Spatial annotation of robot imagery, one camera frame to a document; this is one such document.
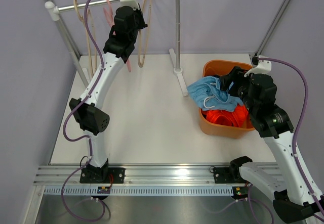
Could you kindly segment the light blue shorts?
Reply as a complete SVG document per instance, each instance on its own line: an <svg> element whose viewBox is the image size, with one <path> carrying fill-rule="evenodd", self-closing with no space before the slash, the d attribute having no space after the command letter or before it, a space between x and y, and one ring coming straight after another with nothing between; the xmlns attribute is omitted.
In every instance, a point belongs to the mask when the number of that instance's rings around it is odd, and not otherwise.
<svg viewBox="0 0 324 224"><path fill-rule="evenodd" d="M240 98L220 90L220 81L212 76L202 77L187 87L189 96L199 108L233 112L237 105L243 106Z"/></svg>

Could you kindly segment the tan wooden hanger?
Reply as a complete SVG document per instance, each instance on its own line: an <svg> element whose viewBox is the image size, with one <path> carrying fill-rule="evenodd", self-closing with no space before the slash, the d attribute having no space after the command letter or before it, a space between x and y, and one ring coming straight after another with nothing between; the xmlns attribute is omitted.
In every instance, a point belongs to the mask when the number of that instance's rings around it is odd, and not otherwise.
<svg viewBox="0 0 324 224"><path fill-rule="evenodd" d="M147 48L149 43L150 37L150 25L151 25L151 8L152 8L152 0L143 0L142 4L142 12L143 14L146 13L147 19L147 27L144 28L144 31L139 31L138 34L138 55L137 55L137 62L139 68L142 68L145 63L145 57L147 54Z"/></svg>

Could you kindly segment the pink plastic hanger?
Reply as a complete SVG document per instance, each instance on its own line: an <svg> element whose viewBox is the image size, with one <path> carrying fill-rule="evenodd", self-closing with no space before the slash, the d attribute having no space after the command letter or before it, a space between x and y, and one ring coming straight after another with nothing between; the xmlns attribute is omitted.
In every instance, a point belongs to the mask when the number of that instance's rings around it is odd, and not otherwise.
<svg viewBox="0 0 324 224"><path fill-rule="evenodd" d="M105 15L107 23L109 24L110 27L112 27L114 25L113 10L112 10L110 1L106 0L106 2L108 4L109 8L107 9L106 7L104 7L103 11L104 11L104 15ZM128 72L131 73L132 68L131 68L131 63L130 63L129 59L126 62L126 66L127 66Z"/></svg>

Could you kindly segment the orange shorts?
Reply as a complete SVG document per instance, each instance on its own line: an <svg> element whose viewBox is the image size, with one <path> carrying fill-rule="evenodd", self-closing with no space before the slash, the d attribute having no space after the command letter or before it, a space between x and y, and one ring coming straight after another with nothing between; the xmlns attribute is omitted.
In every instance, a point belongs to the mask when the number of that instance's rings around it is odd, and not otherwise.
<svg viewBox="0 0 324 224"><path fill-rule="evenodd" d="M237 105L233 112L226 110L209 110L206 112L206 120L213 124L241 127L248 118L245 106Z"/></svg>

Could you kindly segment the beige wooden hanger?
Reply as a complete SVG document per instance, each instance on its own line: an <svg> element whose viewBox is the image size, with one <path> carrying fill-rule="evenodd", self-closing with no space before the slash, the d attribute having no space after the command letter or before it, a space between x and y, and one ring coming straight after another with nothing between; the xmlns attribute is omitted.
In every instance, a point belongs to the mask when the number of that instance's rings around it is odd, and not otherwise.
<svg viewBox="0 0 324 224"><path fill-rule="evenodd" d="M82 24L85 28L86 27L85 19L79 11L77 0L73 0L73 6L74 6L74 10L76 12L78 19L82 22ZM87 10L87 21L91 22L91 26L89 26L89 28L92 30L94 38L96 38L96 29L95 29L94 19L93 19L90 9ZM85 28L85 34L86 34L86 42L87 42L87 50L88 50L89 73L90 73L90 78L92 78L97 70L97 65L98 65L97 50L95 47L92 50L92 45L93 45L92 40L90 39L89 33L86 28Z"/></svg>

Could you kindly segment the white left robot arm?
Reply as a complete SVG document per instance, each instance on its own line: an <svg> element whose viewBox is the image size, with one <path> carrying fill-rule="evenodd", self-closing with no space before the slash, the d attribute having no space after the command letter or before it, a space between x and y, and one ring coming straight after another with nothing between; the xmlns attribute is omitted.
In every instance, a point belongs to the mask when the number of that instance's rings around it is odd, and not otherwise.
<svg viewBox="0 0 324 224"><path fill-rule="evenodd" d="M76 122L91 141L90 165L94 167L91 177L98 183L105 182L109 176L108 169L103 166L108 160L104 149L104 131L110 117L102 111L103 103L115 77L135 49L138 32L147 26L140 8L119 7L100 56L100 67L81 96L69 102Z"/></svg>

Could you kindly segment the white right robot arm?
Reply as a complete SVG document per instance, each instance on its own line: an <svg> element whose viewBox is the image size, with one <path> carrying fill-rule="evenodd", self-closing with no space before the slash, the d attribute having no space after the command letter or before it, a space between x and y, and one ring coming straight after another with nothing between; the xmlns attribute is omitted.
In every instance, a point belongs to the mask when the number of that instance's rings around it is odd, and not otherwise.
<svg viewBox="0 0 324 224"><path fill-rule="evenodd" d="M323 210L323 193L312 181L296 146L288 114L275 103L277 87L267 74L249 74L235 66L220 77L220 89L238 97L248 110L251 123L272 152L284 183L265 173L249 157L230 163L229 176L235 182L249 182L265 194L285 223L313 217Z"/></svg>

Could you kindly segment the orange plastic basket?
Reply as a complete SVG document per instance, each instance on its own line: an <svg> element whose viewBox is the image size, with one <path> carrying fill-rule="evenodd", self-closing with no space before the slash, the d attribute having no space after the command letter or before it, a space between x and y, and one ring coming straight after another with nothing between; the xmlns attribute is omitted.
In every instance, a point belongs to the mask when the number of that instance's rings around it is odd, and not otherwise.
<svg viewBox="0 0 324 224"><path fill-rule="evenodd" d="M240 62L232 62L225 60L211 60L204 65L202 70L202 76L212 76L212 75L226 75L228 74L234 66L239 66L244 70L252 69L251 64L245 64ZM212 136L220 136L231 139L240 139L249 132L255 131L252 126L250 118L248 117L242 127L225 126L219 124L213 124L206 120L205 111L199 109L199 126L203 133Z"/></svg>

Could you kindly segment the white metal clothes rack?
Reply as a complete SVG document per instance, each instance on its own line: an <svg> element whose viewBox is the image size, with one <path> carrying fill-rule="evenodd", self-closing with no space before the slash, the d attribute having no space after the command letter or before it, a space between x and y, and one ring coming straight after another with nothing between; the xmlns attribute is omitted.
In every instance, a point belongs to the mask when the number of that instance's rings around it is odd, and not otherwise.
<svg viewBox="0 0 324 224"><path fill-rule="evenodd" d="M106 0L90 2L89 7L93 6L100 6L107 4ZM58 21L60 19L60 12L70 11L74 9L74 6L65 6L65 7L57 7L53 2L47 1L45 2L45 8L49 12L53 21ZM169 49L169 54L171 57L171 61L173 62L174 66L174 75L178 79L178 83L182 92L182 95L188 96L187 86L183 77L183 69L181 67L181 18L180 18L180 11L181 11L181 0L175 0L175 40L176 40L176 48Z"/></svg>

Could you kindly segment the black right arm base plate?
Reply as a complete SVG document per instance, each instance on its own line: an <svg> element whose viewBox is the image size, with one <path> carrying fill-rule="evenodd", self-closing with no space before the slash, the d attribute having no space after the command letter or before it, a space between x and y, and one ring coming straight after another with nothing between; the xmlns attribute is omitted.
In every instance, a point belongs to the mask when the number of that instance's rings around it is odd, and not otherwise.
<svg viewBox="0 0 324 224"><path fill-rule="evenodd" d="M213 167L213 177L216 184L245 184L239 173L230 167Z"/></svg>

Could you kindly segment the aluminium mounting rail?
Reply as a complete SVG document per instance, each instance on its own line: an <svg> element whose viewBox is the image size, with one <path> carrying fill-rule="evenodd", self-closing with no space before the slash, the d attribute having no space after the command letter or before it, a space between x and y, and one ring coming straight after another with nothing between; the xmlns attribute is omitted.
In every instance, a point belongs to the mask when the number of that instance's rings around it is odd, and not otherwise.
<svg viewBox="0 0 324 224"><path fill-rule="evenodd" d="M228 164L111 164L124 168L122 186L211 186L212 170ZM78 164L42 165L36 170L34 186L61 186L79 168Z"/></svg>

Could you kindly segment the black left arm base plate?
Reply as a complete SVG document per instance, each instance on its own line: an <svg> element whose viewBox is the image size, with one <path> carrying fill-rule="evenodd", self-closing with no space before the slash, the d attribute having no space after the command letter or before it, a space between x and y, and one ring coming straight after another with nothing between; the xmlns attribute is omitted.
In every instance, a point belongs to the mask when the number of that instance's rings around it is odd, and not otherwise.
<svg viewBox="0 0 324 224"><path fill-rule="evenodd" d="M123 184L125 178L125 168L122 167L102 167L84 168L80 176L81 184Z"/></svg>

